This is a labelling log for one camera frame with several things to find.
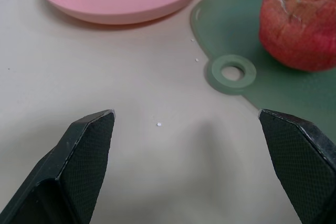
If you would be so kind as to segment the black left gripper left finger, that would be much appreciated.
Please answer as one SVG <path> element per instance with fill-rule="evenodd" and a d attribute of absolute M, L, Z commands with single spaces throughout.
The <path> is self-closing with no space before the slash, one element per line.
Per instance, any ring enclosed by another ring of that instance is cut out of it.
<path fill-rule="evenodd" d="M 71 123 L 1 212 L 1 223 L 89 223 L 106 174 L 115 112 Z"/>

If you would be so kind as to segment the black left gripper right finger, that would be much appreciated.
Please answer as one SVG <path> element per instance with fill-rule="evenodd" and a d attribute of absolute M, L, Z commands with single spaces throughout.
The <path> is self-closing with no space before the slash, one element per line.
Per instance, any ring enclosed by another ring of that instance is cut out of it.
<path fill-rule="evenodd" d="M 302 223 L 335 223 L 335 144 L 313 123 L 262 109 L 272 165 Z"/>

